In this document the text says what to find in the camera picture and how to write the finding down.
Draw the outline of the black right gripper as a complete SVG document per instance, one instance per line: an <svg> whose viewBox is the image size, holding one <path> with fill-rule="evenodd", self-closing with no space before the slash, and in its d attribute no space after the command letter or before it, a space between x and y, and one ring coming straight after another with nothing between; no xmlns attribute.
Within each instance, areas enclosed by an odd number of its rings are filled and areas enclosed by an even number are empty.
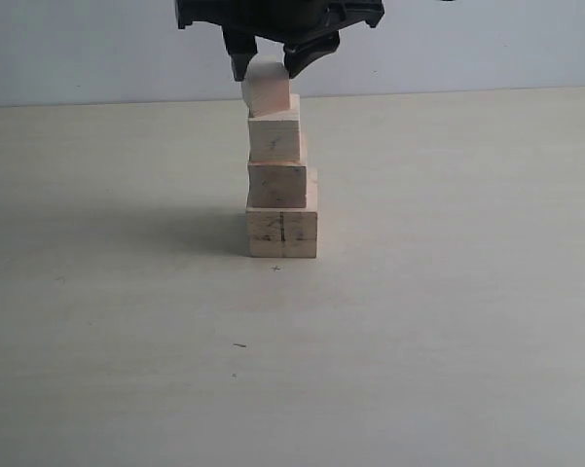
<svg viewBox="0 0 585 467"><path fill-rule="evenodd" d="M236 82L258 53L255 38L286 44L283 64L293 80L337 51L338 31L357 23L375 28L384 16L381 1L178 0L175 9L181 29L195 22L221 28Z"/></svg>

